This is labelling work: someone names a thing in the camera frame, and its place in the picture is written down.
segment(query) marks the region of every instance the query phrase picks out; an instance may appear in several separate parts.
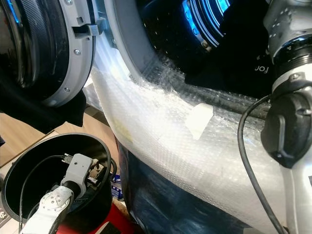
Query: black cable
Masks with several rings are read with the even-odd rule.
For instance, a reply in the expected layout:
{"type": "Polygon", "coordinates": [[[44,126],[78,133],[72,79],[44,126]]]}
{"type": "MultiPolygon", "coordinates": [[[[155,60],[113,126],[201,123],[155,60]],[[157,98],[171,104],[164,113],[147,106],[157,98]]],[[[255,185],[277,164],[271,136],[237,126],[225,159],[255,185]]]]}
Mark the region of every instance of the black cable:
{"type": "Polygon", "coordinates": [[[52,159],[52,158],[61,158],[63,159],[64,156],[61,155],[53,155],[53,156],[49,156],[47,158],[45,158],[44,160],[42,160],[41,162],[39,162],[28,174],[28,176],[26,177],[23,186],[21,188],[21,193],[20,193],[20,199],[19,199],[19,233],[21,232],[22,228],[23,228],[23,212],[22,212],[22,207],[23,207],[23,194],[24,194],[24,189],[25,189],[25,185],[29,179],[29,177],[32,175],[32,173],[45,161],[52,159]]]}
{"type": "Polygon", "coordinates": [[[113,158],[112,158],[112,166],[113,166],[113,173],[111,175],[111,179],[110,179],[111,181],[113,181],[113,179],[117,173],[117,164],[116,164],[115,160],[113,160],[113,158]]]}
{"type": "Polygon", "coordinates": [[[29,220],[31,218],[31,216],[33,216],[33,214],[37,211],[38,207],[39,207],[40,202],[38,202],[29,212],[27,220],[29,220]]]}
{"type": "Polygon", "coordinates": [[[244,131],[244,125],[246,122],[246,119],[248,117],[248,115],[261,103],[267,101],[270,99],[270,95],[269,96],[265,96],[263,98],[261,98],[260,100],[256,101],[255,103],[253,103],[251,106],[249,106],[247,108],[247,110],[244,112],[244,114],[242,115],[239,125],[238,125],[238,131],[237,131],[237,140],[238,140],[238,148],[239,148],[239,152],[240,152],[240,156],[242,158],[243,164],[245,166],[246,172],[249,176],[249,179],[253,185],[253,188],[256,192],[256,194],[258,195],[258,198],[265,210],[265,212],[267,213],[270,221],[272,222],[272,224],[274,225],[275,229],[277,230],[277,232],[279,234],[288,234],[286,232],[286,230],[283,228],[283,226],[280,224],[280,222],[278,221],[277,217],[275,216],[272,208],[270,207],[267,199],[265,198],[262,189],[254,175],[253,169],[249,163],[247,154],[246,154],[246,149],[245,149],[245,144],[244,144],[244,138],[243,138],[243,131],[244,131]]]}

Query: black bucket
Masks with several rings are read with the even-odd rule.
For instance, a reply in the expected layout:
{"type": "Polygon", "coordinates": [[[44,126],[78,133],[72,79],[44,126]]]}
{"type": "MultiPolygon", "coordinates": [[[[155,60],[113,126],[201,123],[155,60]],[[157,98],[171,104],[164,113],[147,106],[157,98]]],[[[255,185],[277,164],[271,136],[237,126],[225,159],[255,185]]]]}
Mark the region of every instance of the black bucket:
{"type": "MultiPolygon", "coordinates": [[[[62,134],[40,142],[27,150],[11,167],[4,180],[2,202],[5,210],[15,220],[19,219],[20,193],[25,178],[43,159],[52,155],[83,154],[98,159],[105,169],[111,168],[111,155],[103,141],[88,134],[62,134]]],[[[59,158],[44,162],[30,176],[23,194],[23,222],[31,209],[50,190],[60,183],[66,174],[68,164],[59,158]]],[[[98,227],[106,218],[112,205],[111,182],[102,181],[95,192],[78,208],[68,213],[62,225],[88,233],[98,227]]]]}

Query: white tape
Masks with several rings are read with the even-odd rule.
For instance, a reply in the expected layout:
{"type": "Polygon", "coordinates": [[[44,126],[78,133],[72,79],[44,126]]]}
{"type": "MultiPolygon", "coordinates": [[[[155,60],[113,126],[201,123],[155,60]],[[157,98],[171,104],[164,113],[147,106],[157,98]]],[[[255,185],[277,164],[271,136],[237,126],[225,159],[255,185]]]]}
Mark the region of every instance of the white tape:
{"type": "Polygon", "coordinates": [[[205,103],[200,103],[191,110],[185,121],[185,125],[190,130],[195,140],[200,139],[213,115],[213,106],[205,103]]]}

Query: bubble wrap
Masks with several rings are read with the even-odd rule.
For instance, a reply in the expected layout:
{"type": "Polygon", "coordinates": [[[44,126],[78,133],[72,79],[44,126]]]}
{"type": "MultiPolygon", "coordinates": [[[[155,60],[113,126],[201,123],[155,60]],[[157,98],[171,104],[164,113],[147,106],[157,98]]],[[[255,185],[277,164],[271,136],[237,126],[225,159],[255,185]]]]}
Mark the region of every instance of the bubble wrap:
{"type": "MultiPolygon", "coordinates": [[[[252,98],[191,87],[184,84],[183,74],[159,62],[151,64],[143,78],[134,78],[105,37],[97,40],[90,76],[114,134],[141,161],[185,191],[261,232],[276,233],[240,158],[236,134],[240,114],[223,108],[229,106],[225,101],[232,108],[246,107],[252,98]],[[198,95],[190,89],[197,89],[198,95]],[[203,92],[210,98],[204,99],[203,92]],[[213,104],[214,112],[200,138],[194,139],[186,120],[202,102],[213,104]]],[[[245,145],[260,186],[286,225],[283,179],[278,163],[261,144],[263,124],[258,118],[248,119],[245,145]]]]}

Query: red object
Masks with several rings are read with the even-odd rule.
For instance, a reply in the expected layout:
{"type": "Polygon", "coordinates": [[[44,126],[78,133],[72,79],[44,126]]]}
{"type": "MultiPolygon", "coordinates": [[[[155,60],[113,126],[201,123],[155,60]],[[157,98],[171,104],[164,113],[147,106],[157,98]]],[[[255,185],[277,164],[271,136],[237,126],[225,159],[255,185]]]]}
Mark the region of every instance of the red object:
{"type": "MultiPolygon", "coordinates": [[[[120,210],[114,204],[112,204],[112,207],[106,219],[101,223],[100,226],[98,226],[94,231],[88,234],[95,234],[100,229],[100,227],[102,227],[106,222],[110,222],[111,224],[113,224],[118,230],[121,231],[121,234],[134,233],[134,228],[132,224],[123,216],[120,210]]],[[[81,234],[81,233],[73,231],[69,227],[66,227],[64,225],[60,225],[57,234],[81,234]]]]}

